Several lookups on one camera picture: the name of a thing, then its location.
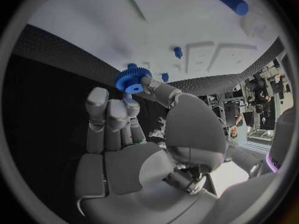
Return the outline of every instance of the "blue plastic part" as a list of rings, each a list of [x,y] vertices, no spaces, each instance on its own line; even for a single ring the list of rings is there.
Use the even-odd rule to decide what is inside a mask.
[[[168,73],[163,73],[163,74],[162,74],[162,80],[163,80],[165,83],[168,82],[168,80],[169,80],[169,75],[168,75]]]
[[[248,12],[248,4],[244,0],[220,0],[230,7],[236,14],[244,16]]]
[[[140,93],[143,91],[141,78],[144,76],[152,77],[148,69],[137,67],[136,64],[131,63],[128,65],[128,68],[121,72],[116,78],[116,88],[128,94]]]
[[[173,51],[174,51],[175,56],[176,56],[178,59],[180,59],[180,58],[183,57],[183,52],[182,52],[182,49],[181,49],[180,47],[175,47],[175,48],[173,49]]]

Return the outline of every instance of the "white surface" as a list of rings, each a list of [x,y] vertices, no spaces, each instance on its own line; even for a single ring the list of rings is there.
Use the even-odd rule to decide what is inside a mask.
[[[263,13],[253,0],[245,1],[248,14]],[[168,72],[169,81],[249,67],[277,35],[269,29],[262,39],[246,34],[241,22],[263,33],[260,22],[255,29],[251,18],[244,20],[219,0],[48,0],[29,21],[119,70],[133,62],[156,79]],[[265,18],[262,22],[270,27]],[[182,59],[174,56],[175,46],[182,48]]]
[[[217,196],[230,186],[245,182],[248,174],[233,162],[223,163],[211,173]]]

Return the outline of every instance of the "black mesh fabric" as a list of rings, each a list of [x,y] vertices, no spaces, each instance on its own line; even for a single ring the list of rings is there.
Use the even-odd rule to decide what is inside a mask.
[[[283,49],[281,41],[277,39],[255,63],[240,74],[195,78],[172,82],[170,85],[181,89],[183,92],[197,96],[228,92],[274,60]],[[97,57],[60,37],[32,25],[27,25],[24,29],[14,48],[14,54],[109,86],[115,86],[115,78],[119,74],[118,70]],[[145,93],[141,93],[139,96],[153,100],[153,96]]]

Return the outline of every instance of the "blue gear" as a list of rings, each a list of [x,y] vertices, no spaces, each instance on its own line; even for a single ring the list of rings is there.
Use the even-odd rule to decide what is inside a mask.
[[[128,94],[140,93],[143,91],[141,78],[144,76],[152,77],[148,69],[137,67],[136,64],[129,64],[128,68],[116,78],[116,88]]]

